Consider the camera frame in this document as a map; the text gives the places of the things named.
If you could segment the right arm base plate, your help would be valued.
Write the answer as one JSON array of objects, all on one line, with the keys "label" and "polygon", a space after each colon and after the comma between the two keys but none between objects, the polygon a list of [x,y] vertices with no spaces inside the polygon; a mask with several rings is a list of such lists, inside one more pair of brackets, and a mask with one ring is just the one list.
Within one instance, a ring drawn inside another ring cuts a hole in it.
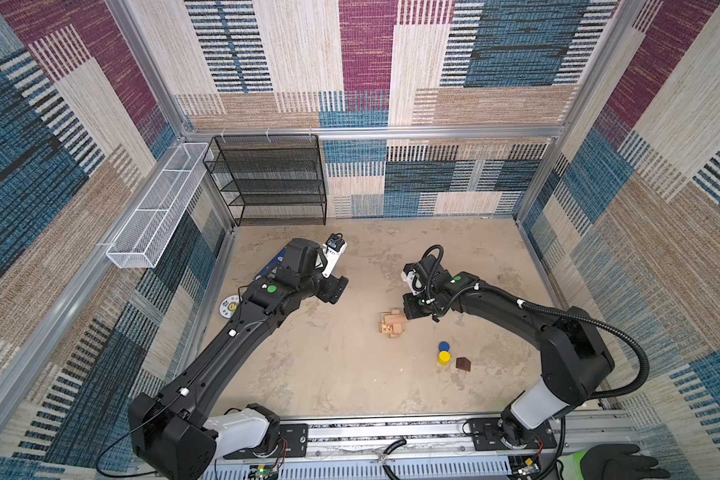
[{"label": "right arm base plate", "polygon": [[463,432],[473,441],[476,451],[556,448],[558,441],[548,422],[529,430],[512,420],[498,416],[468,419]]}]

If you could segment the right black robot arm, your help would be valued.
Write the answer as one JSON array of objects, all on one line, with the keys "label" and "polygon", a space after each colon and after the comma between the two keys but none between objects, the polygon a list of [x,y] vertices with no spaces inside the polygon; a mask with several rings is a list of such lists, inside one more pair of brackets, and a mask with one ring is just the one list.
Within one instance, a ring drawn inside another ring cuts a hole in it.
[{"label": "right black robot arm", "polygon": [[[549,419],[560,418],[589,400],[634,393],[648,380],[650,363],[639,343],[582,309],[563,311],[538,305],[467,272],[452,276],[432,255],[406,264],[401,278],[409,287],[403,297],[407,319],[438,321],[449,311],[468,314],[515,334],[538,350],[540,379],[502,411],[498,422],[502,441],[510,449],[525,447]],[[623,341],[638,360],[635,378],[611,390],[600,388],[615,368],[603,333]]]}]

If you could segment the black green gloved hand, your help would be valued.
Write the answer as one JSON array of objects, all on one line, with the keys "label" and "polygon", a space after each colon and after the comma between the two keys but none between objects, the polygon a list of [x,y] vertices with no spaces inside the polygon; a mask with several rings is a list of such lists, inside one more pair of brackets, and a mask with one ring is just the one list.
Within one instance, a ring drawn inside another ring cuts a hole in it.
[{"label": "black green gloved hand", "polygon": [[558,478],[565,480],[670,479],[656,458],[635,444],[601,444],[561,456]]}]

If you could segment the yellow cylinder block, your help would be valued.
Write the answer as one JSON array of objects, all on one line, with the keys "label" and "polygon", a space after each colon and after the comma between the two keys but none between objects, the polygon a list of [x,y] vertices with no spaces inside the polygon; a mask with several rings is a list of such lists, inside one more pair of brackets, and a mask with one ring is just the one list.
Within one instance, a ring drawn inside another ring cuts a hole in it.
[{"label": "yellow cylinder block", "polygon": [[448,351],[440,351],[438,353],[437,361],[440,365],[448,365],[451,361],[451,355]]}]

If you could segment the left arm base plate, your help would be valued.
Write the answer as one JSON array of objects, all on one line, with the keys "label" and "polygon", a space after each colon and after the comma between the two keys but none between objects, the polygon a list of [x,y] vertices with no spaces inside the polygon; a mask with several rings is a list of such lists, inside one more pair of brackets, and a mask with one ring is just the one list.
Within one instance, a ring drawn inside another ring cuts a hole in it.
[{"label": "left arm base plate", "polygon": [[307,423],[284,423],[279,426],[276,436],[276,450],[271,458],[286,460],[304,458],[307,454],[309,425]]}]

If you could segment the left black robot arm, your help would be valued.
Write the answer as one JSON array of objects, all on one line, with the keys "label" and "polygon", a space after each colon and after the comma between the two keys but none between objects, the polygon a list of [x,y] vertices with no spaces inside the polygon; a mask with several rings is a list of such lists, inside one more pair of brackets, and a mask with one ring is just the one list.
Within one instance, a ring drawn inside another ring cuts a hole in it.
[{"label": "left black robot arm", "polygon": [[128,421],[134,454],[167,479],[198,479],[216,460],[248,450],[271,455],[280,445],[280,418],[250,404],[221,416],[211,410],[256,348],[315,297],[335,304],[346,277],[332,271],[346,242],[340,233],[324,243],[294,238],[279,264],[247,285],[225,327],[156,395],[139,394]]}]

